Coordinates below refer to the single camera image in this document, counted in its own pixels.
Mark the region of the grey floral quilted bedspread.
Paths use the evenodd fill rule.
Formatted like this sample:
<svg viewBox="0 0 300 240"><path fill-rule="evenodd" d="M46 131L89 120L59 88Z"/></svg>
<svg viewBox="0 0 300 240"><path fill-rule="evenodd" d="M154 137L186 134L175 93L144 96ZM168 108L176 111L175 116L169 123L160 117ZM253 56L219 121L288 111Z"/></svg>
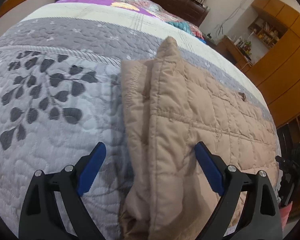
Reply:
<svg viewBox="0 0 300 240"><path fill-rule="evenodd" d="M121 64L155 58L176 40L182 57L272 116L230 61L156 17L87 3L52 3L0 37L0 239L19 239L34 173L60 172L102 142L105 160L81 200L103 239L125 239L121 216L134 171L124 122ZM226 230L233 233L246 193Z"/></svg>

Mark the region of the wooden wardrobe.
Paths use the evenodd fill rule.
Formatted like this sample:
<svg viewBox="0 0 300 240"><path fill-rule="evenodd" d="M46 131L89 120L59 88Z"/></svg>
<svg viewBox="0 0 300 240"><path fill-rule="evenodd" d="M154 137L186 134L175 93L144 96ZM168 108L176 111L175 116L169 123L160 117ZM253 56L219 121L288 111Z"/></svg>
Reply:
<svg viewBox="0 0 300 240"><path fill-rule="evenodd" d="M254 0L252 7L281 35L246 72L280 127L300 115L300 13L281 0Z"/></svg>

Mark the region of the purple floral blanket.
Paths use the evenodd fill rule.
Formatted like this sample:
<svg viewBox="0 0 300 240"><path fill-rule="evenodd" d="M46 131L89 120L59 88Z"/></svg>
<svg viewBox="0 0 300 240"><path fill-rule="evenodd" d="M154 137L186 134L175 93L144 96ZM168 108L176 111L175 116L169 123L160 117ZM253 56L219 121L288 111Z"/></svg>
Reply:
<svg viewBox="0 0 300 240"><path fill-rule="evenodd" d="M116 7L116 8L122 8L130 11L135 11L140 14L158 18L153 12L147 9L143 9L138 5L132 5L126 2L117 2L115 0L58 0L57 3L87 3L87 4L104 5L108 7Z"/></svg>

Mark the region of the beige quilted down coat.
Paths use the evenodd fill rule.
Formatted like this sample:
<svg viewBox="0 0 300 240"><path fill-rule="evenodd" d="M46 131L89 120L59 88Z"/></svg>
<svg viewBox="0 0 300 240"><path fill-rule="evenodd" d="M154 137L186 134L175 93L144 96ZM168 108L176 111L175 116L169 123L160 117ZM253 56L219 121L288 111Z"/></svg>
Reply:
<svg viewBox="0 0 300 240"><path fill-rule="evenodd" d="M195 239L219 197L194 155L203 142L226 164L279 178L271 119L242 93L187 62L174 38L153 59L123 61L121 89L134 183L121 225L125 239Z"/></svg>

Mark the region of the wall shelf with items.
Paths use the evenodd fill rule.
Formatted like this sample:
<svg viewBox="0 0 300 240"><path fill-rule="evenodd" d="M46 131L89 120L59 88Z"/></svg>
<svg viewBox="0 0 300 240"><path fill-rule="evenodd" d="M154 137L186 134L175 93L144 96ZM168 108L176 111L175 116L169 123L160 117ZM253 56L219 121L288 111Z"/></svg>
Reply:
<svg viewBox="0 0 300 240"><path fill-rule="evenodd" d="M268 22L257 17L248 27L249 31L258 38L268 49L273 48L287 32L287 27L278 23Z"/></svg>

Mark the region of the black chair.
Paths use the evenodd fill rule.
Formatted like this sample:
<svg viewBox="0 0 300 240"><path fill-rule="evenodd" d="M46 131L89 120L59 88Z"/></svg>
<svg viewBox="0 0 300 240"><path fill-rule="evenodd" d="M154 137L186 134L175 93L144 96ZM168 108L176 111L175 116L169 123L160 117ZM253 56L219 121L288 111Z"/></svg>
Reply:
<svg viewBox="0 0 300 240"><path fill-rule="evenodd" d="M293 119L289 123L277 130L281 149L281 157L296 162L300 171L300 117ZM296 191L300 195L300 178Z"/></svg>

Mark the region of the teal folded garment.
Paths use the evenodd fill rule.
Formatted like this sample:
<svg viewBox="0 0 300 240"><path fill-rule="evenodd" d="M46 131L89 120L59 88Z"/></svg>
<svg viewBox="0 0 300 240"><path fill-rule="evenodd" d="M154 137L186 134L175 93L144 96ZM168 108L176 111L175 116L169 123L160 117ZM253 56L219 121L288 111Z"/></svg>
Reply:
<svg viewBox="0 0 300 240"><path fill-rule="evenodd" d="M166 21L167 24L174 26L192 36L196 36L196 30L188 22L185 21Z"/></svg>

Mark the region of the wooden desk with clutter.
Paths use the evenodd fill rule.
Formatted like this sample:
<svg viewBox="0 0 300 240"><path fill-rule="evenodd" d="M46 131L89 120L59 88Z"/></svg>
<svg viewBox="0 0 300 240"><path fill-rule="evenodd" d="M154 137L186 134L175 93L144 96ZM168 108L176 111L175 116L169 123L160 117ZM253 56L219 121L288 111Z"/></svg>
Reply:
<svg viewBox="0 0 300 240"><path fill-rule="evenodd" d="M234 42L226 35L218 42L216 50L244 73L253 66Z"/></svg>

